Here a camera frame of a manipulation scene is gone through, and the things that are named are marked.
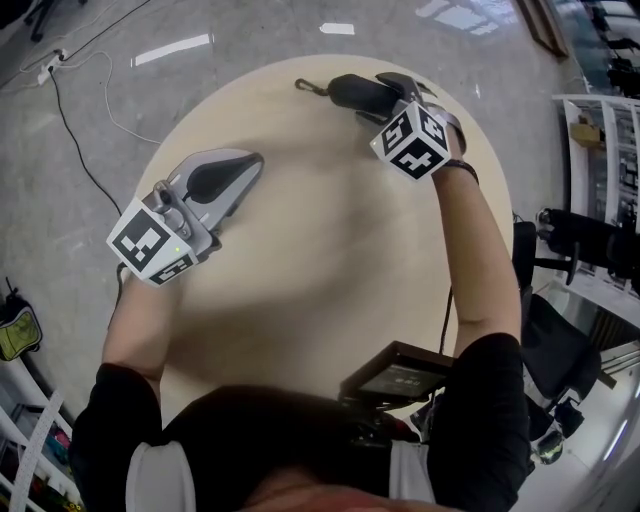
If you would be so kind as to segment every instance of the electrical outlet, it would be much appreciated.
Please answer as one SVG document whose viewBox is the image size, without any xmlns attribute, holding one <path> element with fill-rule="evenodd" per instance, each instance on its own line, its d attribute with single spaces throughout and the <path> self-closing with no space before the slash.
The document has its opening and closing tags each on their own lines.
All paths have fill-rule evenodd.
<svg viewBox="0 0 640 512">
<path fill-rule="evenodd" d="M 38 74 L 38 85 L 44 84 L 49 79 L 49 68 L 53 68 L 53 70 L 59 68 L 60 65 L 68 58 L 69 52 L 67 50 L 57 50 L 55 56 L 40 68 L 40 73 Z"/>
</svg>

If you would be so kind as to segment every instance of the marble floor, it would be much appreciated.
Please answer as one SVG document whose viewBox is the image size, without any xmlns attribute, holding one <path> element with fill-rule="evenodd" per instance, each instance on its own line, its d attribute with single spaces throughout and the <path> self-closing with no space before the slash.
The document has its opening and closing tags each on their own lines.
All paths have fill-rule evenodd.
<svg viewBox="0 0 640 512">
<path fill-rule="evenodd" d="M 61 1 L 35 49 L 27 29 L 18 30 L 0 48 L 0 80 L 50 48 L 75 51 L 141 0 L 118 0 L 93 25 L 50 39 L 89 23 L 110 2 Z M 331 33 L 326 23 L 350 24 L 353 33 Z M 206 44 L 140 62 L 202 35 Z M 542 206 L 563 202 L 561 125 L 551 96 L 575 87 L 577 73 L 573 61 L 558 63 L 533 42 L 509 0 L 151 0 L 74 62 L 95 51 L 113 59 L 114 118 L 153 140 L 219 87 L 268 63 L 318 53 L 391 61 L 446 89 L 476 119 L 519 215 L 532 219 Z M 124 208 L 157 146 L 110 122 L 108 72 L 98 55 L 57 80 L 88 168 Z M 36 74 L 21 74 L 0 92 L 0 275 L 33 303 L 45 339 L 31 357 L 76 415 L 87 403 L 116 297 L 117 260 L 104 243 L 116 215 L 80 167 L 51 82 L 8 92 Z"/>
</svg>

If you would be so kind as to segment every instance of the black wrist strap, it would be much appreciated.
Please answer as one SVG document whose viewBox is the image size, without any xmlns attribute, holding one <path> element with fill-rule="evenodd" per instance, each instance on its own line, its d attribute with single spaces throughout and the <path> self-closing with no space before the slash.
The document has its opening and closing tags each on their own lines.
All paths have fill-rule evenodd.
<svg viewBox="0 0 640 512">
<path fill-rule="evenodd" d="M 463 162 L 462 160 L 449 160 L 445 167 L 458 167 L 459 169 L 464 169 L 469 174 L 471 174 L 471 176 L 473 176 L 473 179 L 476 180 L 476 183 L 480 184 L 480 180 L 478 180 L 476 170 L 467 162 Z"/>
</svg>

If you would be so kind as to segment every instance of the table top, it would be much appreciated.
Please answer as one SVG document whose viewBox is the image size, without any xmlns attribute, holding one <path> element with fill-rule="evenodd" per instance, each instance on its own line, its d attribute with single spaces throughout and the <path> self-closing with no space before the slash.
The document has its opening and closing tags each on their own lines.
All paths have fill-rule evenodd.
<svg viewBox="0 0 640 512">
<path fill-rule="evenodd" d="M 450 278 L 433 183 L 412 183 L 385 167 L 353 111 L 293 85 L 385 71 L 414 76 L 458 117 L 465 159 L 511 247 L 500 163 L 478 124 L 436 84 L 348 55 L 300 57 L 249 73 L 176 126 L 137 190 L 145 196 L 197 151 L 240 148 L 265 159 L 262 178 L 223 224 L 222 249 L 184 276 L 162 385 L 165 418 L 223 384 L 335 397 L 345 377 L 394 340 L 438 350 Z M 447 354 L 455 334 L 452 311 Z"/>
</svg>

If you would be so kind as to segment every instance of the white cable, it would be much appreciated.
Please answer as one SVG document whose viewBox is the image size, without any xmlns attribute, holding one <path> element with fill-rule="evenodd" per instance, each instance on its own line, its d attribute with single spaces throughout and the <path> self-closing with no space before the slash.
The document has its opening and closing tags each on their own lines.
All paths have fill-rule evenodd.
<svg viewBox="0 0 640 512">
<path fill-rule="evenodd" d="M 44 59 L 47 55 L 49 55 L 49 53 L 53 53 L 53 50 L 42 55 L 42 57 L 40 57 L 39 59 L 37 59 L 35 61 L 35 64 L 33 66 L 31 66 L 31 69 L 25 69 L 23 68 L 24 63 L 27 62 L 27 60 L 29 60 L 29 57 L 31 57 L 31 54 L 33 54 L 33 51 L 42 43 L 44 43 L 45 41 L 47 42 L 51 42 L 51 41 L 55 41 L 56 39 L 66 39 L 67 37 L 69 37 L 72 34 L 75 34 L 76 32 L 78 32 L 79 30 L 82 30 L 83 28 L 87 28 L 90 27 L 91 25 L 93 25 L 96 21 L 98 21 L 100 19 L 100 17 L 107 12 L 109 9 L 111 9 L 117 2 L 119 2 L 120 0 L 113 0 L 113 2 L 111 2 L 107 7 L 105 7 L 104 9 L 102 9 L 102 11 L 100 11 L 100 13 L 89 23 L 87 23 L 86 25 L 81 25 L 77 28 L 74 28 L 71 32 L 68 32 L 64 35 L 58 35 L 58 36 L 53 36 L 53 37 L 48 37 L 47 39 L 45 39 L 44 41 L 40 41 L 39 43 L 35 44 L 33 46 L 33 48 L 31 48 L 31 50 L 29 51 L 29 53 L 27 54 L 27 56 L 23 59 L 22 63 L 20 64 L 20 73 L 31 73 L 34 69 L 36 69 L 38 67 L 38 65 L 40 64 L 40 61 L 42 59 Z"/>
<path fill-rule="evenodd" d="M 83 61 L 79 62 L 78 64 L 73 64 L 71 66 L 61 65 L 61 66 L 58 66 L 58 67 L 61 68 L 61 69 L 77 69 L 80 66 L 84 65 L 87 61 L 89 61 L 89 59 L 91 59 L 92 57 L 94 57 L 96 55 L 104 55 L 107 59 L 109 59 L 109 76 L 107 77 L 107 81 L 104 83 L 104 101 L 107 104 L 107 112 L 109 112 L 109 118 L 111 119 L 111 122 L 114 125 L 116 125 L 118 128 L 120 128 L 121 130 L 124 130 L 125 132 L 133 135 L 134 137 L 137 137 L 140 140 L 144 140 L 145 142 L 151 142 L 152 144 L 158 144 L 158 145 L 161 144 L 161 142 L 158 142 L 157 140 L 147 139 L 146 137 L 143 137 L 142 135 L 138 135 L 137 133 L 132 132 L 128 128 L 125 128 L 121 124 L 118 124 L 118 122 L 113 118 L 113 114 L 111 113 L 111 107 L 109 106 L 109 96 L 107 94 L 107 88 L 109 87 L 109 82 L 111 81 L 111 75 L 113 74 L 113 60 L 111 60 L 111 57 L 109 57 L 109 55 L 106 52 L 103 52 L 103 51 L 94 52 L 91 55 L 89 55 L 86 59 L 84 59 Z"/>
</svg>

